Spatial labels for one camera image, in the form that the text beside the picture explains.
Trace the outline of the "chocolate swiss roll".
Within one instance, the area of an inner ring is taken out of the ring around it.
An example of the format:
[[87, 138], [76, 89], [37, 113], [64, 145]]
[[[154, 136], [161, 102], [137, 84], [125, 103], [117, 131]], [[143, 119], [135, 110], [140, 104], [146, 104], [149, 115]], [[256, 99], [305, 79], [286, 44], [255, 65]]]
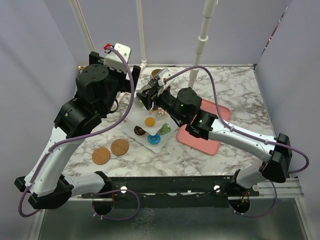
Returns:
[[157, 109], [157, 115], [159, 116], [159, 117], [162, 117], [162, 116], [164, 116], [166, 114], [166, 112], [162, 109], [162, 108], [158, 108]]

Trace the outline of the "yellow round biscuit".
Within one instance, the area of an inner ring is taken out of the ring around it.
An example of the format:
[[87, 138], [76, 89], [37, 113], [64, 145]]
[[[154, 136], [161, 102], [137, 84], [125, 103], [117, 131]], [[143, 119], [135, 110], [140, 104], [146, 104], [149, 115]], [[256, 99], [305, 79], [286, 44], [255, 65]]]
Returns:
[[147, 117], [144, 123], [147, 127], [153, 127], [156, 124], [156, 119], [154, 117]]

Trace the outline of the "beige ceramic cup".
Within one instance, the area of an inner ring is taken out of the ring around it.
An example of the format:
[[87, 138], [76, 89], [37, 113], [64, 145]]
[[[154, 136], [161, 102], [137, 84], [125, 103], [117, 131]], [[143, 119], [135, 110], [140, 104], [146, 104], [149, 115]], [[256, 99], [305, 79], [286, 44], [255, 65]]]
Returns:
[[150, 74], [150, 78], [152, 79], [152, 78], [154, 78], [159, 72], [161, 72], [162, 71], [162, 69], [159, 69], [159, 68], [157, 68], [157, 69], [154, 69], [152, 72], [151, 72], [151, 74]]

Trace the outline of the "white tiered serving stand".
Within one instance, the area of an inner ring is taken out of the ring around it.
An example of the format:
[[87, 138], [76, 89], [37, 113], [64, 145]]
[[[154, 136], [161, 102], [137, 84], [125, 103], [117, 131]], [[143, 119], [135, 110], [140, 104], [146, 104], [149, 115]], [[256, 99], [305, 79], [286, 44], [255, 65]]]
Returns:
[[[153, 117], [156, 120], [154, 126], [148, 127], [145, 125], [145, 119]], [[168, 123], [171, 127], [171, 131], [165, 135], [160, 135], [161, 141], [158, 145], [152, 146], [148, 143], [148, 135], [158, 134], [158, 131], [163, 124]], [[146, 134], [139, 137], [134, 134], [134, 127], [139, 126], [146, 131]], [[134, 99], [133, 105], [129, 114], [127, 115], [127, 121], [123, 127], [123, 132], [129, 137], [133, 138], [138, 143], [144, 145], [146, 148], [152, 150], [154, 153], [159, 153], [161, 149], [166, 145], [168, 140], [173, 136], [174, 131], [178, 128], [173, 119], [166, 113], [164, 116], [158, 116], [158, 111], [146, 110], [145, 106], [137, 98]]]

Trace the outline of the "chocolate donut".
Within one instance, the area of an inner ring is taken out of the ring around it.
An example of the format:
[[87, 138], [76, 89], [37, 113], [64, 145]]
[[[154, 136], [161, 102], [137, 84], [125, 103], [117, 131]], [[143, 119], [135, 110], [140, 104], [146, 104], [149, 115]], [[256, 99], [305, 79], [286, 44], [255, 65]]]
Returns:
[[143, 130], [141, 127], [137, 125], [133, 128], [133, 132], [138, 137], [142, 137], [147, 133], [145, 130]]

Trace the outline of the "blue frosted donut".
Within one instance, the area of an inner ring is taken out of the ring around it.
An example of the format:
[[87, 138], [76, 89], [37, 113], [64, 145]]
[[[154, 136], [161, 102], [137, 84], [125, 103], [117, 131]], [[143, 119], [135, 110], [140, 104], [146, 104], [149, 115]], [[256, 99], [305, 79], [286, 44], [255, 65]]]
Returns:
[[151, 146], [157, 146], [160, 142], [161, 142], [161, 136], [157, 133], [155, 135], [151, 135], [149, 134], [147, 136], [147, 142], [151, 145]]

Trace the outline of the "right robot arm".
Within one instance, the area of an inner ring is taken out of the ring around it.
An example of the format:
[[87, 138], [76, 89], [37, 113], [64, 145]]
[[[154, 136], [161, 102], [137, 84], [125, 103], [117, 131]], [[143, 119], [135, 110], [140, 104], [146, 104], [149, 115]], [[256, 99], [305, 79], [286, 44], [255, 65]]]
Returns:
[[287, 135], [274, 137], [243, 128], [236, 130], [222, 118], [201, 109], [202, 98], [190, 87], [180, 89], [177, 96], [173, 96], [169, 89], [158, 90], [154, 86], [138, 92], [136, 96], [147, 110], [152, 107], [162, 108], [184, 125], [185, 130], [193, 137], [231, 145], [260, 160], [247, 168], [238, 169], [233, 174], [229, 189], [234, 195], [240, 196], [264, 180], [275, 183], [286, 181], [292, 158]]

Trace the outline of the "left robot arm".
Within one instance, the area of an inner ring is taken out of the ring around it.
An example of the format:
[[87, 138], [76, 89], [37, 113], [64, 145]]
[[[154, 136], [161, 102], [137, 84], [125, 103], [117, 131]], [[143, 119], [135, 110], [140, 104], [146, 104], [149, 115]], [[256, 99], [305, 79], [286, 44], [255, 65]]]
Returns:
[[110, 193], [111, 181], [102, 171], [68, 176], [63, 170], [76, 149], [93, 135], [93, 129], [112, 113], [117, 94], [134, 94], [141, 68], [127, 64], [124, 53], [89, 54], [88, 66], [75, 79], [76, 93], [57, 114], [40, 159], [28, 175], [14, 182], [35, 211], [59, 208], [78, 195], [103, 198]]

